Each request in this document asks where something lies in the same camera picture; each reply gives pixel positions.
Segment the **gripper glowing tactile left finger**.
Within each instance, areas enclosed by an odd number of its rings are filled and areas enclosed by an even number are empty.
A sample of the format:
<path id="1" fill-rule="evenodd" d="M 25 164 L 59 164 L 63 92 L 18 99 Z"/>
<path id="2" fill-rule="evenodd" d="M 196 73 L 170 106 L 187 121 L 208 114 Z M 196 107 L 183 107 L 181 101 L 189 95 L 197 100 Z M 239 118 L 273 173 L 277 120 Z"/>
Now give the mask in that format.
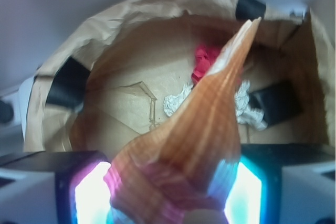
<path id="1" fill-rule="evenodd" d="M 1 223 L 108 223 L 109 168 L 99 151 L 1 156 Z"/>

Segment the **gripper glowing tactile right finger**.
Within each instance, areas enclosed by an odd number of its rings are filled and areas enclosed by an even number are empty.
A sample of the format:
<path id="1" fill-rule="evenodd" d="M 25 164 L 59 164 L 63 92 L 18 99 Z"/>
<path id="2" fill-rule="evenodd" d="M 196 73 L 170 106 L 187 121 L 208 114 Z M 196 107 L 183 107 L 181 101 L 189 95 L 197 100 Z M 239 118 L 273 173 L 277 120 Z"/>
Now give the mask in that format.
<path id="1" fill-rule="evenodd" d="M 335 223 L 335 149 L 243 144 L 228 223 Z"/>

